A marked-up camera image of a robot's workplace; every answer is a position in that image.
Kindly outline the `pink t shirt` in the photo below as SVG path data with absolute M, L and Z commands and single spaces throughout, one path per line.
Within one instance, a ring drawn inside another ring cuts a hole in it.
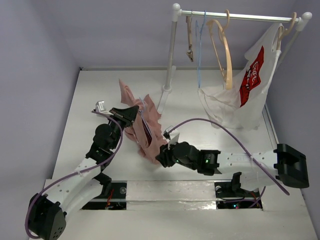
M 144 98 L 134 97 L 131 89 L 119 80 L 121 103 L 129 107 L 138 107 L 138 113 L 132 126 L 125 129 L 126 136 L 138 145 L 138 153 L 152 164 L 158 165 L 156 156 L 160 148 L 167 144 L 159 123 L 161 114 L 157 111 L 154 101 L 147 94 Z

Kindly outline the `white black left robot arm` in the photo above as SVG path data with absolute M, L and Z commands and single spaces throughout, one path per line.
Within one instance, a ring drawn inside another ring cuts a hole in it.
M 31 239 L 57 240 L 66 228 L 70 215 L 91 199 L 110 194 L 111 178 L 103 174 L 119 151 L 124 130 L 135 122 L 139 107 L 112 108 L 102 116 L 108 123 L 94 132 L 92 145 L 75 170 L 52 182 L 29 202 L 25 231 Z

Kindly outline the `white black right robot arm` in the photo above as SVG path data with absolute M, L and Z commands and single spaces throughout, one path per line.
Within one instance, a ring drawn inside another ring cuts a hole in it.
M 156 159 L 165 168 L 179 164 L 205 176 L 230 174 L 235 196 L 282 183 L 290 188 L 310 186 L 306 156 L 287 144 L 253 156 L 219 150 L 199 150 L 187 142 L 163 145 Z

